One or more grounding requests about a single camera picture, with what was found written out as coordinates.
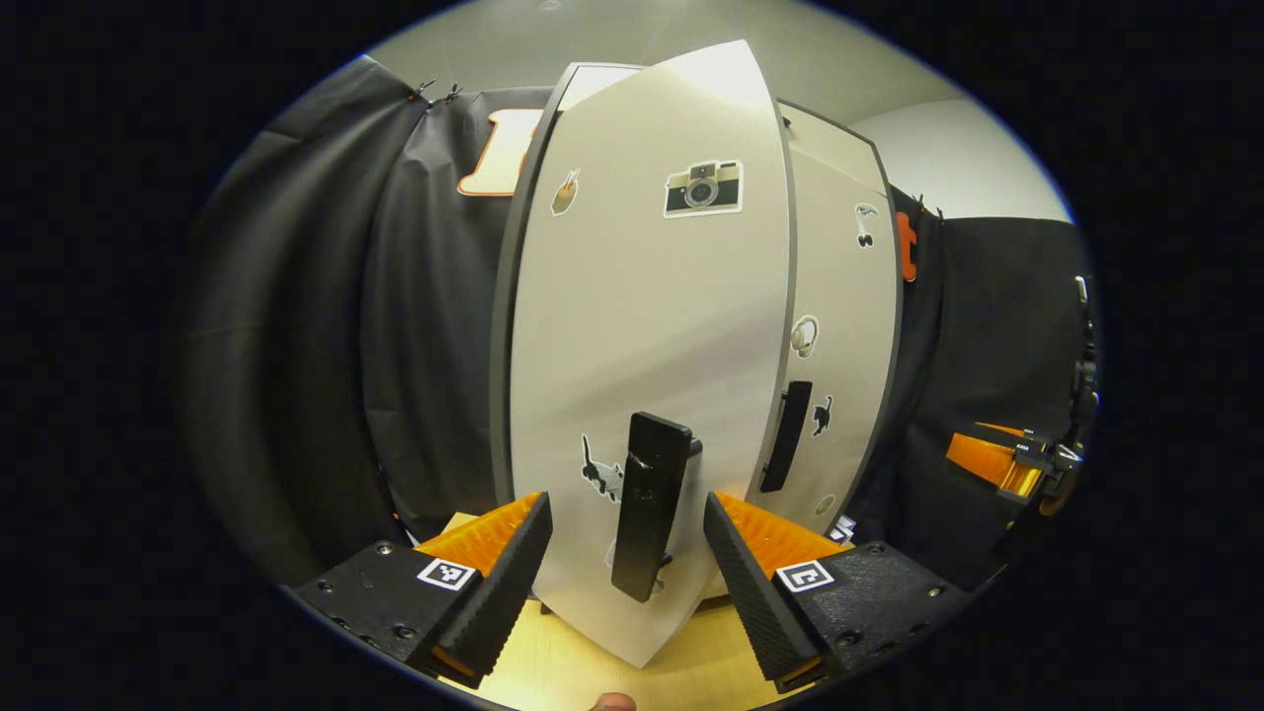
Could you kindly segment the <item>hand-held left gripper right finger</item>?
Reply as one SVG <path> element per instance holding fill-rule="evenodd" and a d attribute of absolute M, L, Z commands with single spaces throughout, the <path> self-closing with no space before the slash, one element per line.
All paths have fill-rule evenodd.
<path fill-rule="evenodd" d="M 724 492 L 703 530 L 763 679 L 844 682 L 943 628 L 969 593 L 875 540 L 838 543 Z"/>

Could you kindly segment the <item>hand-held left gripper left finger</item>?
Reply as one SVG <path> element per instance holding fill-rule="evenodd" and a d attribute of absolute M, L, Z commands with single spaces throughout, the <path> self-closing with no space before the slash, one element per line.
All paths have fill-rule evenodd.
<path fill-rule="evenodd" d="M 420 545 L 374 541 L 289 593 L 401 665 L 475 689 L 514 631 L 552 531 L 549 493 L 532 492 Z"/>

